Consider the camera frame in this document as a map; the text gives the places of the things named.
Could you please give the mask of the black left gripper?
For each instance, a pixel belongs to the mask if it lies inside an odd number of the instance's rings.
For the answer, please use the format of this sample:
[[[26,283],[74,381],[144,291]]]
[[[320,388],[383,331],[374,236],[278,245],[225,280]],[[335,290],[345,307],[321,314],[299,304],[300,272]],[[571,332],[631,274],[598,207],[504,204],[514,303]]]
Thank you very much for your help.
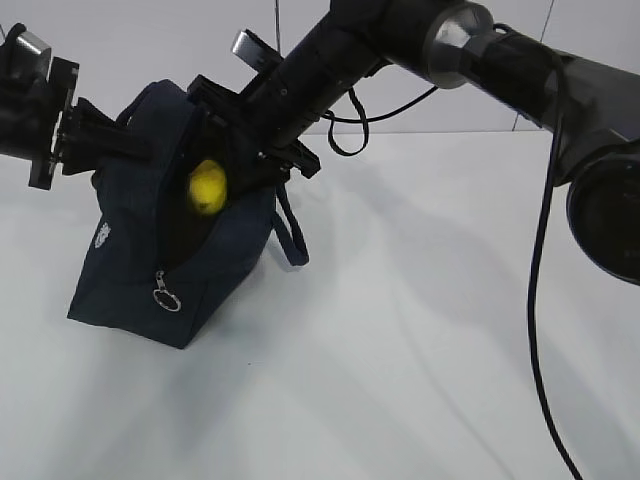
[[[48,78],[52,110],[38,136],[39,151],[31,161],[29,187],[50,190],[60,163],[63,175],[78,175],[98,170],[110,156],[142,162],[151,159],[151,146],[144,138],[111,120],[85,98],[72,107],[78,74],[77,63],[53,58]]]

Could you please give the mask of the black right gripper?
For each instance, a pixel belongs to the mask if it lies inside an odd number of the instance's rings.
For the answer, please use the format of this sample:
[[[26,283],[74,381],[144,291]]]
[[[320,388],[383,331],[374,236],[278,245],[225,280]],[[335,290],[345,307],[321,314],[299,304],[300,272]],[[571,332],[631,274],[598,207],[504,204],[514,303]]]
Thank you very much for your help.
[[[206,160],[219,164],[226,176],[226,205],[250,196],[275,197],[278,181],[288,179],[292,169],[307,179],[320,171],[319,157],[297,133],[291,140],[276,138],[275,111],[251,107],[265,81],[258,74],[236,93],[199,75],[187,90],[198,113],[192,171]]]

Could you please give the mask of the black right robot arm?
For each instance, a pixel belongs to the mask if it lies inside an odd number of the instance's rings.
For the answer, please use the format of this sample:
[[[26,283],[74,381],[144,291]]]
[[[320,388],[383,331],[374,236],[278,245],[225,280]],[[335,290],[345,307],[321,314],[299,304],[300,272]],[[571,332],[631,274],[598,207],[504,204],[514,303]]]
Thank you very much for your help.
[[[440,90],[470,84],[554,136],[551,181],[567,186],[570,230],[608,274],[639,280],[639,77],[494,21],[471,1],[334,1],[287,55],[251,31],[235,54],[255,71],[240,92],[204,76],[191,100],[256,144],[238,186],[320,169],[301,135],[358,81],[399,66]]]

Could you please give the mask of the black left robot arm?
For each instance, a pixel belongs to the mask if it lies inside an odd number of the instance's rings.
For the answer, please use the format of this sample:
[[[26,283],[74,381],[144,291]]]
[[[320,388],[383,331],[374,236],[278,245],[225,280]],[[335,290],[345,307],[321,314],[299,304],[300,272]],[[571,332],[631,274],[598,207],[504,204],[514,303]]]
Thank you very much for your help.
[[[56,169],[73,176],[109,158],[151,160],[151,147],[89,100],[75,96],[79,65],[17,24],[1,45],[1,153],[30,163],[28,185],[49,190]]]

